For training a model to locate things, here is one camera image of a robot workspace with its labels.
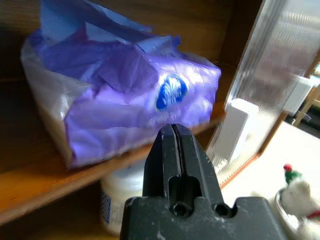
white stuffed toy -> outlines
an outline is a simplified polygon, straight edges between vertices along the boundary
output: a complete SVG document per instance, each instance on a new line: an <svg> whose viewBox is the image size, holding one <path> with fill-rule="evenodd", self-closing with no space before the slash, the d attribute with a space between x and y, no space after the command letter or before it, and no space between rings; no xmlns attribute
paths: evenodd
<svg viewBox="0 0 320 240"><path fill-rule="evenodd" d="M281 205L289 215L300 221L297 229L302 240L320 240L320 200L313 196L309 182L285 165L288 187L281 193Z"/></svg>

